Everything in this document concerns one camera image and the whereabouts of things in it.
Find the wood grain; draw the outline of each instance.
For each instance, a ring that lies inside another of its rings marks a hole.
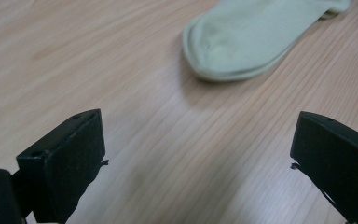
[[[301,110],[358,131],[358,0],[271,71],[224,84],[181,51],[216,2],[0,0],[0,168],[98,107],[111,162],[68,223],[345,223],[289,151]]]

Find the table surface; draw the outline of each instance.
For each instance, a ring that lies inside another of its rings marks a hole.
[[[358,0],[271,71],[220,84],[181,45],[215,3],[0,0],[0,168],[101,108],[110,164],[68,223],[345,223],[289,152],[302,110],[358,131]]]

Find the wooden table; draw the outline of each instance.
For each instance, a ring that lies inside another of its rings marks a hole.
[[[110,165],[68,223],[345,223],[289,152],[301,110],[358,131],[358,0],[270,72],[224,84],[181,51],[215,3],[0,0],[0,168],[101,108]]]

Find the sock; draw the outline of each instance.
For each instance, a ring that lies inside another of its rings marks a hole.
[[[319,18],[350,0],[225,0],[183,31],[185,56],[198,77],[232,81],[270,69]]]

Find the white sock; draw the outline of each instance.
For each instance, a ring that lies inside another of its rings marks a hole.
[[[349,5],[350,0],[224,0],[187,25],[184,53],[201,78],[253,77],[278,62],[315,21]]]

